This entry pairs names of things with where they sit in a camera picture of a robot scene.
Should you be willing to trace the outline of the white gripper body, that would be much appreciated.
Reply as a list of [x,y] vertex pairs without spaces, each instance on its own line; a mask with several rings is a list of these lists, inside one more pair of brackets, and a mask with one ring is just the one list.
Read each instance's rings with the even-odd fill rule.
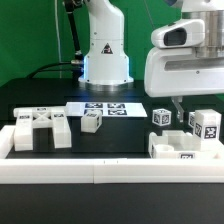
[[144,88],[150,97],[224,93],[224,58],[197,58],[192,48],[153,48],[146,59]]

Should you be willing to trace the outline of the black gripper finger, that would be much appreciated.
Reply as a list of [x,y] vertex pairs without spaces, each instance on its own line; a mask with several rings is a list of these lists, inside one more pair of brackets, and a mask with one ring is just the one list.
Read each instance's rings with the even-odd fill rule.
[[171,98],[173,105],[175,106],[177,110],[177,118],[180,122],[184,121],[184,109],[181,106],[182,103],[182,96],[173,96]]

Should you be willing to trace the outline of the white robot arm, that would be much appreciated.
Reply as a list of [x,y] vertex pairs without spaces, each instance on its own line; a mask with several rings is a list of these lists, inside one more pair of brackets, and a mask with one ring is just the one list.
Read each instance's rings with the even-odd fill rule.
[[[181,19],[154,30],[144,89],[151,97],[224,93],[224,0],[164,0],[181,9]],[[124,53],[124,16],[109,0],[84,0],[90,20],[90,50],[84,57],[83,86],[114,90],[130,85]]]

